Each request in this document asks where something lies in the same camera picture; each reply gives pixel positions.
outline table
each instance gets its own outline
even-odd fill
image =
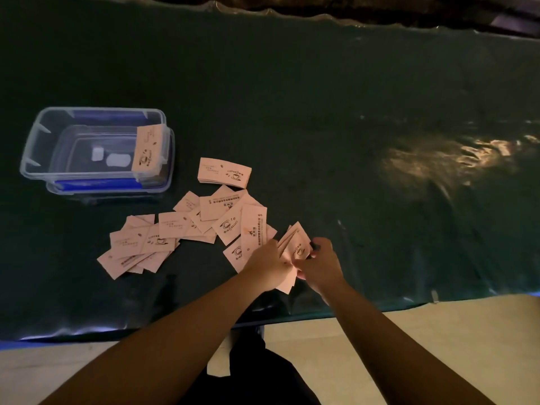
[[[215,245],[112,281],[96,258],[129,214],[192,190],[199,157],[253,167],[279,232],[332,239],[382,310],[540,287],[540,47],[445,29],[197,12],[96,0],[0,0],[4,139],[0,340],[120,338],[226,281]],[[155,107],[175,131],[170,190],[82,204],[19,175],[46,106]],[[239,320],[331,316],[298,281]]]

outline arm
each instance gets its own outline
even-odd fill
[[[276,245],[268,241],[240,274],[99,355],[42,405],[176,403],[244,310],[291,270],[279,261]]]
[[[347,284],[330,240],[313,241],[314,258],[293,262],[298,277],[332,308],[388,404],[493,405]]]

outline plastic container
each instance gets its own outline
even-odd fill
[[[154,170],[132,172],[137,127],[163,124]],[[158,109],[49,107],[32,125],[21,173],[55,194],[160,193],[171,184],[174,133]]]

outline beige tile floor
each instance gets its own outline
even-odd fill
[[[540,403],[540,298],[448,302],[387,315],[495,403]],[[334,319],[267,326],[265,340],[296,366],[321,403],[384,404]],[[0,403],[37,404],[112,344],[0,352]],[[228,374],[228,346],[224,341],[213,356],[211,374]]]

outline person's left arm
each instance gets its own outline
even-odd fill
[[[177,402],[246,308],[292,269],[279,261],[276,245],[268,241],[253,252],[240,274],[109,348],[42,405]]]

